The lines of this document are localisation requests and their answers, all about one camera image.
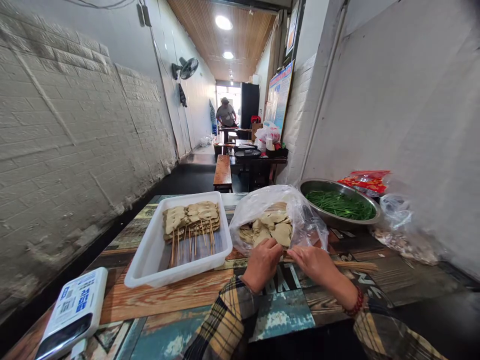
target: white plastic bag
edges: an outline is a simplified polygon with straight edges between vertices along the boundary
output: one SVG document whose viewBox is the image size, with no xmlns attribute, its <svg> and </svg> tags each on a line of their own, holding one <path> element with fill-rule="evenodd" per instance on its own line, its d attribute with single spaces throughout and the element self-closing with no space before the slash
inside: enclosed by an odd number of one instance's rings
<svg viewBox="0 0 480 360">
<path fill-rule="evenodd" d="M 407 259 L 436 265 L 439 261 L 433 245 L 435 238 L 413 221 L 414 212 L 405 195 L 390 193 L 380 198 L 383 220 L 375 226 L 375 238 Z"/>
<path fill-rule="evenodd" d="M 267 138 L 271 138 L 273 144 L 280 142 L 280 129 L 274 123 L 270 121 L 264 121 L 263 127 L 259 128 L 255 133 L 256 138 L 255 145 L 257 145 L 260 151 L 265 151 L 267 146 Z"/>
<path fill-rule="evenodd" d="M 278 202 L 286 203 L 286 212 L 293 227 L 290 247 L 312 246 L 321 241 L 321 248 L 327 250 L 329 231 L 323 220 L 312 211 L 305 197 L 291 185 L 271 185 L 250 192 L 235 208 L 230 222 L 233 246 L 249 256 L 252 245 L 240 239 L 240 227 L 260 218 L 264 212 Z"/>
<path fill-rule="evenodd" d="M 202 148 L 208 148 L 210 145 L 212 145 L 214 137 L 212 135 L 207 135 L 207 136 L 202 136 L 200 138 L 200 146 Z"/>
</svg>

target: plaid shirt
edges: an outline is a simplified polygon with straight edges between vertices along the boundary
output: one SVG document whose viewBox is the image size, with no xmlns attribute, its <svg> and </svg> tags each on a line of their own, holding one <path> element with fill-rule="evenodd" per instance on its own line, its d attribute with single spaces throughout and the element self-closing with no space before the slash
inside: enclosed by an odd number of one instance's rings
<svg viewBox="0 0 480 360">
<path fill-rule="evenodd" d="M 238 277 L 232 277 L 178 359 L 230 359 L 240 344 L 246 320 L 257 310 L 257 296 Z M 367 297 L 353 330 L 370 359 L 445 359 L 387 308 Z"/>
</svg>

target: red bead bracelet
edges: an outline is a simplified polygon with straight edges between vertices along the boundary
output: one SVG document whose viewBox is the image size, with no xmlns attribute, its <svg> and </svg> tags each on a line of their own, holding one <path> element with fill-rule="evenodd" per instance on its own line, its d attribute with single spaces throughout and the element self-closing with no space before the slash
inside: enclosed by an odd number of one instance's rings
<svg viewBox="0 0 480 360">
<path fill-rule="evenodd" d="M 358 286 L 356 286 L 356 289 L 358 292 L 358 296 L 356 298 L 356 303 L 353 309 L 347 310 L 346 308 L 343 308 L 343 312 L 351 318 L 354 318 L 364 305 L 364 293 L 362 292 L 362 290 L 360 290 Z"/>
</svg>

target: metal bowl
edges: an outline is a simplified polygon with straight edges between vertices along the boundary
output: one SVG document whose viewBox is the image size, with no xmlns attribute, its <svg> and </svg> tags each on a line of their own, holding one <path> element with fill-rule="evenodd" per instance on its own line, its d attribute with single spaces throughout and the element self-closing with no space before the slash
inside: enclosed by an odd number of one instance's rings
<svg viewBox="0 0 480 360">
<path fill-rule="evenodd" d="M 311 191 L 336 191 L 341 194 L 345 194 L 350 198 L 369 203 L 375 208 L 375 216 L 370 220 L 351 220 L 322 210 L 309 201 L 310 206 L 322 218 L 325 224 L 332 228 L 339 230 L 350 230 L 361 226 L 373 225 L 378 223 L 382 217 L 382 209 L 375 201 L 360 191 L 355 190 L 353 187 L 344 185 L 342 183 L 326 179 L 305 179 L 300 181 L 296 187 L 303 194 L 303 196 Z"/>
</svg>

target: wall poster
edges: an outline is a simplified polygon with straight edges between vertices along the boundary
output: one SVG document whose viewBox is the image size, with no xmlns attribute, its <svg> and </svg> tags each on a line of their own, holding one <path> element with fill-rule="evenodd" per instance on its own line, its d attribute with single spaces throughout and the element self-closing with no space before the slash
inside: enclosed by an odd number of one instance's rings
<svg viewBox="0 0 480 360">
<path fill-rule="evenodd" d="M 288 27 L 288 37 L 286 39 L 285 54 L 288 54 L 294 48 L 295 36 L 297 34 L 299 4 L 300 4 L 300 0 L 296 0 L 295 5 L 293 5 L 293 9 L 291 11 L 290 26 Z"/>
<path fill-rule="evenodd" d="M 275 75 L 268 84 L 268 103 L 266 105 L 264 120 L 272 122 L 278 126 L 280 129 L 280 135 L 284 128 L 293 70 L 294 61 Z"/>
</svg>

